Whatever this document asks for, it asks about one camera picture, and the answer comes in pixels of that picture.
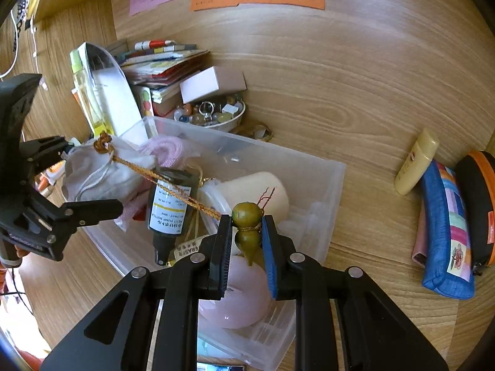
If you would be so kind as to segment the person's left hand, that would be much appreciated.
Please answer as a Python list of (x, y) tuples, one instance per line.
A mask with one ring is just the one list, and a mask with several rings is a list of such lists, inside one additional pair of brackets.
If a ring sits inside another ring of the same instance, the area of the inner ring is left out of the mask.
[(29, 254), (29, 252), (27, 250), (19, 248), (18, 246), (16, 246), (15, 249), (16, 249), (17, 256), (19, 258), (23, 258)]

